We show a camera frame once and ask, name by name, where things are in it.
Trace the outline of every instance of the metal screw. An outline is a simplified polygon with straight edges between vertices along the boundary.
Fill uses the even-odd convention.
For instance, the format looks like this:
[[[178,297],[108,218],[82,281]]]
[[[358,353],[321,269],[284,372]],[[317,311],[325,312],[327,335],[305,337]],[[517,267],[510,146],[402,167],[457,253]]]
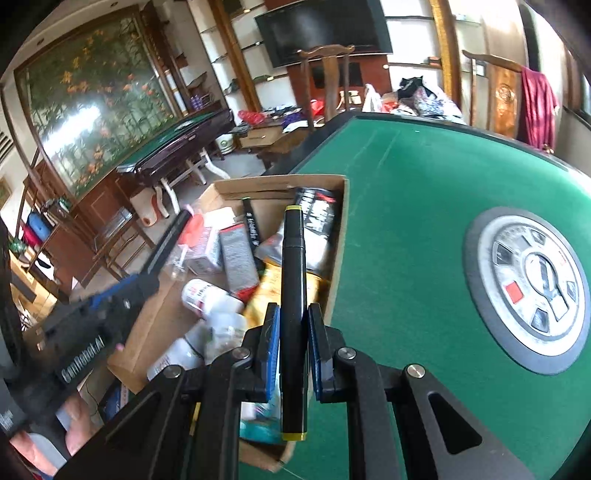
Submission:
[[[425,368],[419,364],[412,364],[407,367],[407,373],[414,378],[422,378],[425,376]]]
[[[166,378],[177,378],[183,373],[183,369],[178,365],[169,365],[164,369],[164,376]]]
[[[339,357],[344,358],[345,360],[352,360],[355,358],[355,355],[357,355],[357,352],[351,347],[344,346],[339,348],[337,354]]]
[[[237,346],[234,350],[232,350],[232,356],[236,360],[244,360],[251,356],[251,351],[244,346]]]

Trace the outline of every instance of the pink cloth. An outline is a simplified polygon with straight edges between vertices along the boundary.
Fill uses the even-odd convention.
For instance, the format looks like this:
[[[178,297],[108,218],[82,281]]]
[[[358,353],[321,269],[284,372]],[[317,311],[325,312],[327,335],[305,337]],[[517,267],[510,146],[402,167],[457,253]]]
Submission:
[[[558,105],[546,75],[523,67],[521,71],[521,119],[518,140],[542,150],[554,149],[554,108]]]

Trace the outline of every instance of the floral painting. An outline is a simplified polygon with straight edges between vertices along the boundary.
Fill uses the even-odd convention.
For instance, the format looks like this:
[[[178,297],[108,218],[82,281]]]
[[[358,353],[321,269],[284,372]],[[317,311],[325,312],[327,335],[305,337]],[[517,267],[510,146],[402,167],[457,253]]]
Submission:
[[[133,14],[80,32],[16,72],[43,149],[78,198],[176,121]]]

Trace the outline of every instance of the red bag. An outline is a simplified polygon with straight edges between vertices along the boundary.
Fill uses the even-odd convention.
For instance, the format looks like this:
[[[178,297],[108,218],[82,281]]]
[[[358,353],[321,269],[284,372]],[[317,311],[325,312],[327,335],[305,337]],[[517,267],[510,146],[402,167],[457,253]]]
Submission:
[[[238,112],[238,118],[240,120],[244,120],[247,124],[258,125],[263,123],[267,117],[260,112],[249,112],[247,110],[240,110]]]
[[[26,223],[22,225],[22,241],[29,245],[29,247],[40,247],[43,244],[33,229]]]
[[[324,100],[311,100],[310,108],[312,108],[312,116],[322,115],[324,113]]]

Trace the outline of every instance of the table leg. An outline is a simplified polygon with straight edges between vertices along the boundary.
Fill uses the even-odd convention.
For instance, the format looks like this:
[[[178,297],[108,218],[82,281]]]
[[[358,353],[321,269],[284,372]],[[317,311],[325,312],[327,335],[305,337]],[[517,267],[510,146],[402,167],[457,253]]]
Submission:
[[[201,170],[199,170],[199,163],[194,164],[189,159],[185,160],[185,163],[187,164],[187,166],[189,167],[189,169],[194,174],[196,174],[197,177],[199,177],[199,180],[201,180],[201,183],[203,183],[205,185],[207,183],[207,181],[205,180],[205,177],[203,176],[203,173],[201,173]]]
[[[177,194],[174,192],[174,190],[172,188],[170,188],[170,185],[168,184],[167,179],[161,179],[160,183],[162,183],[164,190],[166,190],[166,193],[168,193],[168,196],[170,197],[170,201],[173,203],[174,213],[176,213],[178,215],[180,213],[181,209],[178,206]]]
[[[164,218],[168,218],[170,214],[164,206],[164,204],[162,203],[162,187],[160,185],[156,185],[154,187],[154,190],[156,192],[156,207],[158,208],[158,210]]]
[[[225,180],[230,179],[230,175],[228,175],[226,172],[224,172],[221,168],[217,168],[212,163],[212,159],[209,158],[209,154],[207,153],[207,150],[202,149],[201,152],[199,152],[199,155],[201,155],[201,157],[205,159],[205,168],[208,169],[211,173],[215,173],[215,175],[217,175],[218,177],[221,177]]]

